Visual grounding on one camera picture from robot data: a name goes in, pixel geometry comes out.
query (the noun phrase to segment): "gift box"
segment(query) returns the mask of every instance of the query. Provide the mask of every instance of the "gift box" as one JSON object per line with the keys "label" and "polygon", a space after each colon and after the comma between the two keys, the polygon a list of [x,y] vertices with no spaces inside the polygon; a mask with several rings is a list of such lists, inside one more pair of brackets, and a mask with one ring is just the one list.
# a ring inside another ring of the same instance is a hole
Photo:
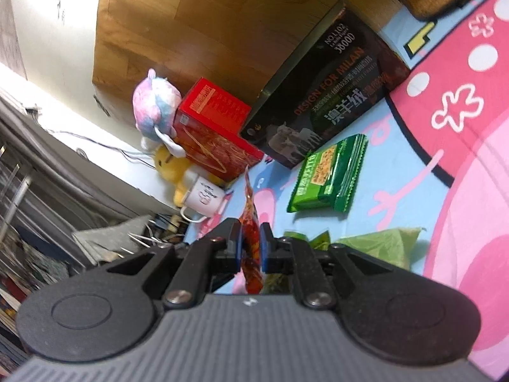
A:
{"label": "gift box", "polygon": [[226,182],[261,161],[264,153],[238,132],[251,108],[224,89],[201,78],[177,109],[175,142],[187,158]]}
{"label": "gift box", "polygon": [[241,135],[292,168],[409,72],[384,40],[340,1],[267,83]]}

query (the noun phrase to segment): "mug handle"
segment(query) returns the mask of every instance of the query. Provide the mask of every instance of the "mug handle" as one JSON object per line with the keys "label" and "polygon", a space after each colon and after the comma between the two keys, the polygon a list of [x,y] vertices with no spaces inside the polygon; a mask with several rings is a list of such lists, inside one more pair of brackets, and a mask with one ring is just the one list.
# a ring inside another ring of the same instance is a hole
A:
{"label": "mug handle", "polygon": [[202,218],[200,219],[191,219],[191,218],[188,218],[186,215],[184,215],[184,211],[187,207],[184,205],[181,209],[180,209],[180,215],[182,216],[182,218],[184,218],[186,221],[190,222],[190,223],[202,223],[203,221],[205,221],[208,217],[207,216],[203,216]]}

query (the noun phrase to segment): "yellow plush toy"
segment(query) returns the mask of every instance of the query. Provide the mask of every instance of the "yellow plush toy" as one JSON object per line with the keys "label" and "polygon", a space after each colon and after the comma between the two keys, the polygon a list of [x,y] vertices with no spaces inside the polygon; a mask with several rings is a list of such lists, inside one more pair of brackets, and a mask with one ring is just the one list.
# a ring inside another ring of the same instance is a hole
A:
{"label": "yellow plush toy", "polygon": [[163,145],[157,149],[154,163],[160,176],[175,186],[173,201],[177,207],[184,205],[182,202],[184,196],[198,175],[207,178],[213,184],[219,186],[225,184],[222,179],[192,163],[189,159],[173,156]]}

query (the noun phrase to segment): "qr code label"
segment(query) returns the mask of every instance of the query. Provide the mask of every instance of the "qr code label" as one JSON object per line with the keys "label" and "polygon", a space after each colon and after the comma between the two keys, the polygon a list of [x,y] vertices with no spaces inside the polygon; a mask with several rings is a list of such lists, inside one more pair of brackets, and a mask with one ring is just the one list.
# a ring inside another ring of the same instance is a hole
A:
{"label": "qr code label", "polygon": [[182,115],[180,117],[180,123],[184,126],[187,125],[189,123],[189,117],[187,115]]}

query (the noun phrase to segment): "mug with black writing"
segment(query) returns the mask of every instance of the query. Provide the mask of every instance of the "mug with black writing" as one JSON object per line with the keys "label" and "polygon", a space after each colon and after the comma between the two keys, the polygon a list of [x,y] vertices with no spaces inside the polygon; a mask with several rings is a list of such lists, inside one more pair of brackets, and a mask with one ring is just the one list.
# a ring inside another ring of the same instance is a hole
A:
{"label": "mug with black writing", "polygon": [[[224,198],[225,192],[220,187],[198,176],[182,200],[184,206],[180,209],[180,215],[190,223],[201,223],[205,219],[214,216]],[[203,217],[200,219],[186,217],[184,215],[186,208],[195,210],[198,214],[202,214]]]}

